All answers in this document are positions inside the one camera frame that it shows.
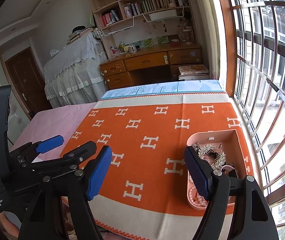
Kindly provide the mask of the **pink jewelry box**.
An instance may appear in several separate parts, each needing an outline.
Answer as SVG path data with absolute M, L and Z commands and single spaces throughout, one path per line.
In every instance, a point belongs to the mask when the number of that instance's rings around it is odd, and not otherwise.
M 252 171 L 248 154 L 242 152 L 234 129 L 194 133 L 188 138 L 187 146 L 198 147 L 201 159 L 228 177 L 243 178 Z

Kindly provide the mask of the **pink bed sheet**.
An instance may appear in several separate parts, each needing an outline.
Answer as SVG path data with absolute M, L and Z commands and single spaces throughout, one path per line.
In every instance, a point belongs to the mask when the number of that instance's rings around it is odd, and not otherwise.
M 78 126 L 95 105 L 94 102 L 67 105 L 37 113 L 10 148 L 10 151 L 28 142 L 35 143 L 61 135 L 64 138 L 64 143 L 49 152 L 39 154 L 36 157 L 36 162 L 59 158 L 70 138 L 77 135 L 75 132 Z

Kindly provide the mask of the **pink smart watch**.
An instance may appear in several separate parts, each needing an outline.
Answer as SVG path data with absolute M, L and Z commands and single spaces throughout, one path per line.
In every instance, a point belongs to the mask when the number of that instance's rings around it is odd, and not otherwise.
M 231 165 L 223 165 L 221 171 L 228 177 L 239 178 L 238 171 Z

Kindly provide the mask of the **dark wooden door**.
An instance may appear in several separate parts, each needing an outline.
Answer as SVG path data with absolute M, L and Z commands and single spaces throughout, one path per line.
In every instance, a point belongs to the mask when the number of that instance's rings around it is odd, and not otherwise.
M 5 61 L 19 97 L 33 118 L 37 113 L 51 109 L 44 91 L 45 82 L 36 64 L 31 48 L 26 48 Z

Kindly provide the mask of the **orange H-pattern blanket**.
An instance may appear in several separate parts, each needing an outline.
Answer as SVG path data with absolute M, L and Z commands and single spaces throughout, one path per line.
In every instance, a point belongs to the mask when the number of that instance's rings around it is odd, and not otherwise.
M 224 92 L 137 96 L 99 101 L 69 139 L 67 153 L 85 142 L 109 146 L 111 165 L 89 203 L 98 225 L 131 239 L 192 239 L 204 212 L 188 204 L 184 150 L 193 134 L 233 142 L 227 163 L 253 174 L 247 143 Z

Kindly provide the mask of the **white lace covered furniture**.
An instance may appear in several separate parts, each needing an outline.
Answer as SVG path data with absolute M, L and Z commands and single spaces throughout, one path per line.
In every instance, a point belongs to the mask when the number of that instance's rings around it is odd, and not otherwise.
M 53 108 L 97 102 L 108 90 L 100 65 L 107 61 L 93 32 L 66 46 L 44 66 L 45 95 Z

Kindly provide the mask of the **silver crystal leaf hair comb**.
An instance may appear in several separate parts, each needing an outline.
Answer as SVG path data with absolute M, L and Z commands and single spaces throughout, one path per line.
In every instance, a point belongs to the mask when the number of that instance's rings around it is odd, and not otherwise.
M 222 146 L 222 144 L 219 144 L 219 146 L 204 145 L 198 155 L 202 160 L 210 160 L 209 164 L 213 170 L 220 170 L 226 164 L 226 154 L 223 152 Z

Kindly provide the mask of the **grey flower brooch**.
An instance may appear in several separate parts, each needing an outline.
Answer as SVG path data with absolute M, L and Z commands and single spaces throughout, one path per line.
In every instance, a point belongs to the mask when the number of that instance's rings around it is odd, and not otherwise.
M 194 143 L 191 145 L 193 147 L 193 149 L 195 150 L 196 153 L 198 153 L 201 149 L 200 145 L 198 142 Z

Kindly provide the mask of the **white mug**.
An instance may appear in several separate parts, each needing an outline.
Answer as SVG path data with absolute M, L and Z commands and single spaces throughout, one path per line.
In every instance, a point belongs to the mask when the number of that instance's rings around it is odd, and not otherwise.
M 128 52 L 129 52 L 130 54 L 136 53 L 136 52 L 137 52 L 136 46 L 134 46 L 134 45 L 128 46 Z

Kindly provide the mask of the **wooden desk with drawers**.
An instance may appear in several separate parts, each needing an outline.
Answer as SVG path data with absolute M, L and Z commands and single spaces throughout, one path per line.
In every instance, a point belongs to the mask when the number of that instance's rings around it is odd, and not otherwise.
M 180 66 L 202 64 L 199 44 L 167 43 L 125 53 L 100 64 L 109 89 L 177 81 Z

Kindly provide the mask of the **metal window security grille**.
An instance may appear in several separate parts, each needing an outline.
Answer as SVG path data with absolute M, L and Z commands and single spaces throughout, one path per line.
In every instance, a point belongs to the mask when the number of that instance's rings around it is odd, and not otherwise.
M 237 43 L 234 98 L 278 236 L 285 239 L 285 0 L 230 1 Z

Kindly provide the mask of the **light blue bed sheet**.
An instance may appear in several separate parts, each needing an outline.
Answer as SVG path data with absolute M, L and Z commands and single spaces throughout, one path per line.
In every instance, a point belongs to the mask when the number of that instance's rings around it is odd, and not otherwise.
M 190 80 L 117 88 L 107 91 L 101 100 L 163 94 L 225 92 L 218 80 Z

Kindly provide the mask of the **stack of books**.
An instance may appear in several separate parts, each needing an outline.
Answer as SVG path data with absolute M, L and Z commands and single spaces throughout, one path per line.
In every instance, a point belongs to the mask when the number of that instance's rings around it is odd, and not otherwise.
M 179 80 L 205 80 L 209 79 L 209 70 L 203 64 L 179 66 Z

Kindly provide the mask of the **wooden wall bookshelf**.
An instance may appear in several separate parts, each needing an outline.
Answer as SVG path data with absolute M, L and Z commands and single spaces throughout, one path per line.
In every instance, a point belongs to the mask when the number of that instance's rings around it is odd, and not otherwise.
M 163 22 L 183 17 L 188 0 L 89 0 L 93 17 L 103 37 L 134 27 L 137 17 Z

